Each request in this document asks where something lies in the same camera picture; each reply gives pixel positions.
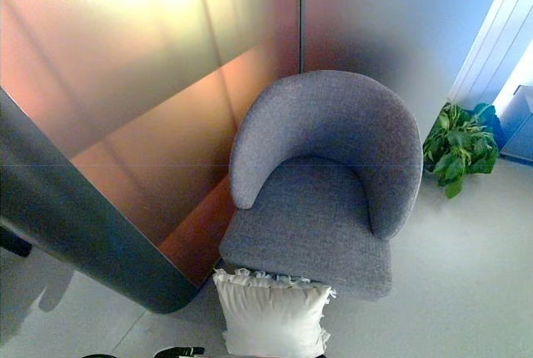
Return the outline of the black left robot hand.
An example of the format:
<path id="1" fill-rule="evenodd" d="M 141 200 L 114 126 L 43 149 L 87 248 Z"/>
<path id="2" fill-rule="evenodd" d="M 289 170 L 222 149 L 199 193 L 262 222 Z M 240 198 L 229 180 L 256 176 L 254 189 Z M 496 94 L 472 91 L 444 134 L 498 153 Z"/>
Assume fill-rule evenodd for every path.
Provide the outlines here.
<path id="1" fill-rule="evenodd" d="M 171 346 L 159 350 L 153 356 L 154 358 L 183 358 L 197 357 L 205 352 L 204 347 L 200 346 Z"/>

